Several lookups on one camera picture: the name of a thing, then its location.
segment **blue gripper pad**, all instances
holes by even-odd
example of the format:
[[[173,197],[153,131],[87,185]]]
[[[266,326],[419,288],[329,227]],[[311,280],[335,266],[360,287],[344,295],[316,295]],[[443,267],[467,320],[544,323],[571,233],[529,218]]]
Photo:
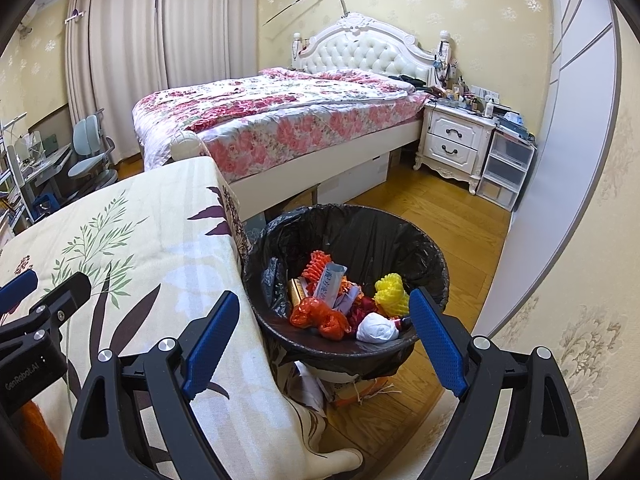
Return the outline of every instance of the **blue gripper pad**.
[[[4,287],[0,288],[0,314],[11,309],[38,288],[38,277],[31,269],[16,276]]]
[[[468,389],[462,355],[444,328],[434,306],[414,289],[409,295],[409,316],[442,386],[460,398]]]
[[[225,294],[226,298],[218,306],[185,361],[186,376],[182,392],[189,400],[195,399],[195,396],[209,385],[213,372],[240,319],[238,297],[232,292]]]

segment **black plastic bag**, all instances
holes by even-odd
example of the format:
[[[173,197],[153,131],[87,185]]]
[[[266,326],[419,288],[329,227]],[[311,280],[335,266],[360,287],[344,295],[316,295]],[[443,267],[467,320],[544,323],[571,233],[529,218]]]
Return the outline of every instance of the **black plastic bag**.
[[[276,218],[247,256],[244,288],[266,338],[287,351],[283,363],[302,361],[364,380],[395,374],[418,341],[413,327],[395,341],[369,344],[350,338],[330,341],[315,329],[289,323],[287,282],[300,276],[315,250],[347,267],[348,280],[361,285],[366,296],[375,295],[377,280],[396,272],[407,292],[424,286],[444,310],[449,271],[442,252],[424,232],[390,213],[355,205],[317,205]]]

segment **bed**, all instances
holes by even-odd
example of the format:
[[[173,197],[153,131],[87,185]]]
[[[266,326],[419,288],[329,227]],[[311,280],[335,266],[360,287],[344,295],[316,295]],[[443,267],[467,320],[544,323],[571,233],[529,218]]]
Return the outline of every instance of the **bed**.
[[[209,388],[191,403],[227,471],[234,480],[314,480],[362,463],[354,449],[318,453],[322,414],[283,396],[273,379],[240,279],[247,245],[236,209],[214,161],[191,158],[99,190],[5,245],[0,284],[26,269],[39,283],[0,324],[27,314],[77,270],[92,282],[91,299],[69,320],[69,332],[66,324],[62,329],[68,386],[59,380],[34,399],[60,446],[99,350],[146,352],[163,337],[178,336],[231,290],[240,321]],[[153,409],[142,408],[154,461],[177,478]]]
[[[412,35],[352,12],[294,57],[300,72],[270,69],[143,98],[133,116],[145,171],[169,161],[172,138],[191,130],[231,184],[245,220],[419,138],[427,94],[385,77],[436,84],[435,56]]]

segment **white bottle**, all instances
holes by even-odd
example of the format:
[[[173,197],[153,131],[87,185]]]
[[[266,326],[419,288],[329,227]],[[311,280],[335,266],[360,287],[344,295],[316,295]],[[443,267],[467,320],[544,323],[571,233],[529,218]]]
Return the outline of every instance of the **white bottle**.
[[[494,116],[494,100],[489,99],[489,102],[484,107],[484,116],[491,119]]]

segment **wallpaper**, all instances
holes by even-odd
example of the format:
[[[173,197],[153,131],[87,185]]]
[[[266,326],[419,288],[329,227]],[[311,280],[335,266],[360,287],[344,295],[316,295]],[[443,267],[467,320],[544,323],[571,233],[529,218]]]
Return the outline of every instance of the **wallpaper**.
[[[3,123],[27,112],[14,134],[66,104],[65,25],[68,0],[58,0],[36,14],[33,31],[16,32],[0,56],[0,118]]]
[[[541,344],[553,351],[576,406],[590,479],[613,459],[640,416],[640,44],[620,13],[618,21],[622,94],[604,172],[558,262],[494,337],[516,352]],[[501,400],[496,420],[506,418],[507,400]],[[415,479],[455,406],[456,399],[445,395],[380,480]],[[492,445],[476,473],[491,467],[501,431],[492,429]]]
[[[289,66],[294,32],[309,38],[342,15],[339,0],[259,0],[259,65]],[[542,122],[551,49],[551,0],[345,0],[347,9],[392,23],[430,50],[440,31],[455,41],[454,57],[467,84],[500,93],[534,133]]]

